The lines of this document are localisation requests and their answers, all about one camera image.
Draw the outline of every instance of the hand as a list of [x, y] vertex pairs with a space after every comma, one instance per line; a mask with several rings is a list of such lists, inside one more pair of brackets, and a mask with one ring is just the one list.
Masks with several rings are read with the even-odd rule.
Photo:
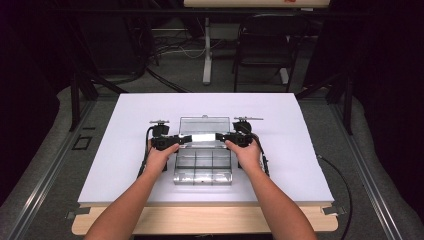
[[151, 147], [151, 142], [149, 140], [148, 149], [150, 150], [146, 161], [146, 169], [144, 172], [148, 171], [159, 176], [169, 159], [169, 155], [176, 152], [179, 147], [180, 145], [176, 143], [167, 149], [159, 151], [156, 148]]
[[254, 139], [249, 146], [244, 148], [239, 147], [228, 140], [225, 141], [225, 145], [227, 145], [227, 147], [236, 154], [241, 167], [247, 174], [257, 169], [262, 171], [261, 165], [259, 163], [261, 151], [259, 149], [258, 143]]

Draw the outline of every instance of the white board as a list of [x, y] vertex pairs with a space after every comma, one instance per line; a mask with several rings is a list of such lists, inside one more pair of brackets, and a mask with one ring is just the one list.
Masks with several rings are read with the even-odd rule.
[[[169, 135], [178, 134], [181, 117], [258, 117], [250, 121], [261, 140], [271, 179], [299, 205], [334, 201], [318, 165], [300, 107], [284, 93], [121, 94], [78, 202], [108, 205], [136, 179], [149, 121], [169, 120]], [[168, 161], [149, 204], [255, 203], [256, 196], [233, 155], [231, 186], [177, 186], [175, 154]]]

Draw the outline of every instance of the black chair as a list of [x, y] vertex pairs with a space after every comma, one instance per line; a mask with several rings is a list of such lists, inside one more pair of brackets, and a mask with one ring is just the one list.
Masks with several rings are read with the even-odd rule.
[[289, 91], [296, 65], [298, 46], [309, 29], [309, 21], [297, 15], [257, 14], [240, 25], [233, 64], [234, 92], [237, 91], [239, 66], [290, 68]]

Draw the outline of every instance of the gray carpet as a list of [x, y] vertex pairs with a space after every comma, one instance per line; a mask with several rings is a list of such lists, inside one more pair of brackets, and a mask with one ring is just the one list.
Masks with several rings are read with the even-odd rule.
[[[303, 45], [291, 91], [300, 91], [312, 49], [313, 41], [307, 41]], [[193, 92], [231, 92], [233, 87], [233, 75], [231, 74], [233, 54], [234, 50], [231, 48], [231, 44], [217, 48], [214, 51], [212, 84], [209, 86], [202, 84], [203, 56], [192, 59], [185, 56], [184, 53], [167, 54], [161, 56], [159, 66], [150, 65], [150, 68], [162, 77], [178, 83]], [[245, 72], [241, 76], [247, 81], [255, 77], [269, 78], [272, 81], [276, 80], [272, 70], [269, 73], [261, 72], [258, 74], [256, 72], [256, 75]], [[143, 75], [137, 81], [120, 86], [130, 92], [137, 93], [174, 92], [148, 74]], [[246, 91], [257, 89], [269, 91], [269, 89], [260, 89], [257, 86], [243, 87], [245, 87]], [[282, 91], [283, 89], [272, 88], [271, 90]], [[72, 220], [65, 219], [65, 216], [68, 211], [73, 211], [78, 207], [77, 198], [112, 114], [117, 97], [102, 86], [98, 86], [98, 90], [102, 97], [99, 101], [93, 103], [94, 107], [82, 124], [83, 129], [78, 133], [82, 137], [91, 137], [90, 145], [87, 150], [69, 149], [66, 152], [64, 164], [61, 166], [54, 184], [51, 186], [34, 219], [29, 223], [27, 231], [21, 235], [24, 236], [24, 239], [80, 239], [80, 237], [71, 233]], [[59, 94], [59, 98], [61, 100], [61, 111], [55, 125], [23, 178], [0, 209], [0, 239], [6, 239], [9, 236], [14, 222], [19, 218], [19, 214], [30, 197], [32, 190], [36, 187], [39, 179], [43, 177], [46, 169], [55, 160], [61, 143], [65, 141], [71, 119], [69, 89]], [[344, 130], [337, 124], [339, 120], [331, 110], [333, 106], [328, 106], [322, 100], [321, 93], [314, 95], [311, 100], [301, 101], [300, 106], [316, 152], [340, 169], [352, 191], [353, 217], [348, 229], [347, 239], [387, 239], [357, 173], [357, 166], [354, 163], [351, 149], [343, 135]], [[369, 136], [361, 106], [357, 101], [354, 102], [353, 131], [361, 152], [371, 166], [377, 185], [381, 188], [389, 208], [393, 211], [394, 220], [401, 231], [401, 235], [404, 239], [422, 238], [424, 236], [422, 223], [415, 212], [401, 199], [390, 178], [378, 163], [378, 159], [373, 152], [372, 140]], [[343, 206], [350, 211], [346, 186], [342, 179], [326, 162], [320, 161], [320, 165], [336, 199], [334, 205]], [[340, 216], [339, 229], [332, 233], [320, 233], [319, 239], [339, 239], [345, 230], [347, 218], [347, 214]]]

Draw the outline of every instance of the table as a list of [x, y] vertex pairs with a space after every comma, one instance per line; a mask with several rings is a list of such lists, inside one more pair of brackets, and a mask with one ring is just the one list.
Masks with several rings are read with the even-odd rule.
[[[185, 7], [192, 8], [327, 8], [330, 0], [184, 0]], [[203, 70], [203, 84], [211, 83], [212, 52], [210, 45], [210, 21], [205, 19], [205, 67]], [[288, 79], [287, 71], [280, 72], [282, 79]]]
[[[293, 94], [121, 94], [78, 199], [81, 207], [90, 207], [90, 213], [76, 217], [73, 232], [85, 234], [104, 207], [135, 180], [149, 121], [169, 120], [169, 135], [174, 135], [180, 117], [205, 114], [231, 119], [263, 117], [263, 121], [251, 124], [270, 160], [271, 179], [302, 208], [316, 231], [337, 228], [336, 217], [321, 212], [334, 199]], [[173, 184], [175, 156], [171, 156], [168, 171], [156, 182], [134, 233], [269, 232], [250, 182], [236, 167], [237, 159], [233, 160], [231, 186], [199, 188]]]

